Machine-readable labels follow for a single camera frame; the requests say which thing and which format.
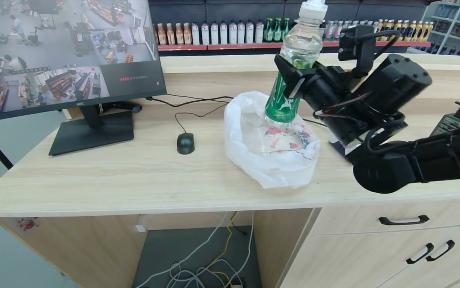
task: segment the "red shelf edge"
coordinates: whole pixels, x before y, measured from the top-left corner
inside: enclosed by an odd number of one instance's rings
[[[206,45],[158,45],[159,51],[203,51]]]
[[[385,46],[388,41],[376,42],[376,46]],[[210,45],[159,45],[159,51],[201,51],[201,50],[232,50],[232,49],[269,49],[281,48],[283,43],[259,44],[210,44]],[[324,42],[324,47],[338,47],[338,42]],[[429,47],[431,42],[395,42],[393,47]]]

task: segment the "white plastic bag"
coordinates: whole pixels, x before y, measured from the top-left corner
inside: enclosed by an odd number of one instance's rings
[[[226,155],[263,188],[297,188],[310,183],[315,172],[320,141],[310,126],[296,116],[288,131],[266,128],[263,112],[268,96],[257,92],[246,92],[235,97],[225,109]],[[301,146],[291,143],[285,150],[285,141],[279,150],[271,150],[262,132],[272,131],[285,137],[295,137]]]

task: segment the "drawer handle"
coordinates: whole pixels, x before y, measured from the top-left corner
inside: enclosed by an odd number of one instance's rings
[[[433,258],[433,257],[429,256],[429,257],[426,258],[426,260],[428,262],[433,262],[433,261],[438,260],[438,258],[442,257],[443,255],[445,255],[445,253],[449,252],[452,248],[454,248],[454,245],[455,245],[454,241],[452,241],[452,240],[447,241],[447,250],[445,250],[445,252],[441,253],[436,258]]]
[[[416,222],[391,222],[387,217],[380,217],[380,222],[381,222],[381,224],[383,224],[383,225],[394,226],[394,225],[415,225],[415,224],[424,224],[424,223],[426,223],[427,221],[429,221],[429,217],[427,217],[427,215],[420,215],[420,216],[418,217],[418,219],[420,219],[420,221],[416,221]]]
[[[415,264],[415,263],[417,263],[420,259],[422,259],[423,257],[426,257],[427,254],[429,254],[429,253],[431,253],[431,251],[433,251],[434,245],[432,243],[427,243],[426,248],[427,248],[427,252],[425,252],[422,256],[418,257],[418,259],[416,259],[416,260],[411,260],[411,258],[409,258],[408,260],[406,260],[406,263],[407,264]]]

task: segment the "monitor screen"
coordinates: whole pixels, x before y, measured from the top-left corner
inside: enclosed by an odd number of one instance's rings
[[[0,119],[165,93],[148,0],[0,10]]]

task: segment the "hikvision logo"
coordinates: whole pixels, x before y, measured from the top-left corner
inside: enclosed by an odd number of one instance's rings
[[[133,77],[123,77],[123,78],[120,78],[120,81],[130,81],[130,80],[139,80],[139,79],[146,79],[146,76],[142,75],[142,76],[133,76]]]

